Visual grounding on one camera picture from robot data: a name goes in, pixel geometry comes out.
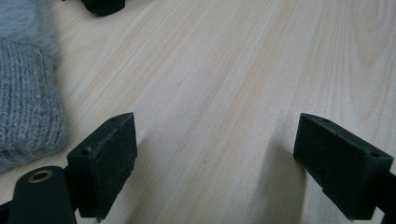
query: wooden table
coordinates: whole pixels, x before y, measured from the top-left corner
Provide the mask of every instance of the wooden table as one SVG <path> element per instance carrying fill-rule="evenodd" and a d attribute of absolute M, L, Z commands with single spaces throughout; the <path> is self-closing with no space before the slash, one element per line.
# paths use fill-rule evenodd
<path fill-rule="evenodd" d="M 97 18 L 69 0 L 51 10 L 68 146 L 0 174 L 0 203 L 21 175 L 65 167 L 89 133 L 131 111 L 138 158 L 102 223 L 349 223 L 291 156 L 302 112 L 396 156 L 396 1 L 127 0 Z"/>

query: clamp jaw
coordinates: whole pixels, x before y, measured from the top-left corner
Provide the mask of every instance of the clamp jaw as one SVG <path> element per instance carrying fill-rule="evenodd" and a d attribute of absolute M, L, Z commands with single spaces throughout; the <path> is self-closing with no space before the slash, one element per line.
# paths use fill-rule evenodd
<path fill-rule="evenodd" d="M 62 169 L 46 166 L 23 175 L 13 200 L 0 205 L 0 224 L 76 223 L 106 218 L 137 157 L 134 114 L 107 120 L 68 155 Z"/>
<path fill-rule="evenodd" d="M 376 207 L 383 223 L 396 223 L 393 158 L 330 120 L 301 114 L 294 158 L 349 219 L 370 220 Z"/>

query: wood grain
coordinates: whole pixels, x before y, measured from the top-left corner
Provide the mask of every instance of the wood grain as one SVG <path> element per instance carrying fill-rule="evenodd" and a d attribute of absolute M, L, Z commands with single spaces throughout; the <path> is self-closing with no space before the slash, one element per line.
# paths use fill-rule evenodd
<path fill-rule="evenodd" d="M 0 203 L 21 175 L 65 166 L 130 111 L 139 155 L 103 223 L 349 223 L 291 156 L 302 112 L 396 156 L 395 1 L 127 0 L 103 18 L 79 1 L 51 9 L 68 147 L 0 174 Z"/>

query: gray sweater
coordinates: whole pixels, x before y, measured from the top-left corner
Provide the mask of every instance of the gray sweater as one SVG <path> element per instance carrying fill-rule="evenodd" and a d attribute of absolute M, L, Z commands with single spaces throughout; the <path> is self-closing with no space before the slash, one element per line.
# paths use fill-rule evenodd
<path fill-rule="evenodd" d="M 0 172 L 64 147 L 59 55 L 46 0 L 0 0 Z"/>

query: black plastic part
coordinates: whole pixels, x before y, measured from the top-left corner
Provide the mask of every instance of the black plastic part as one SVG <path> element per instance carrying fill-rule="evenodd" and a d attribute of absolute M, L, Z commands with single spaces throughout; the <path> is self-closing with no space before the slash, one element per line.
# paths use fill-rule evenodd
<path fill-rule="evenodd" d="M 396 223 L 396 176 L 394 174 L 388 174 L 386 184 L 380 192 L 376 201 L 378 207 L 385 213 L 382 223 Z"/>
<path fill-rule="evenodd" d="M 98 16 L 107 16 L 125 8 L 125 0 L 81 0 L 85 8 Z"/>
<path fill-rule="evenodd" d="M 82 217 L 106 218 L 136 157 L 133 113 L 109 119 L 67 155 L 73 206 Z"/>
<path fill-rule="evenodd" d="M 8 224 L 76 223 L 64 169 L 46 166 L 22 176 L 15 187 Z"/>
<path fill-rule="evenodd" d="M 10 208 L 11 202 L 3 203 L 0 205 L 0 224 L 7 224 Z"/>
<path fill-rule="evenodd" d="M 347 218 L 372 218 L 388 184 L 390 155 L 330 120 L 302 114 L 293 156 Z"/>

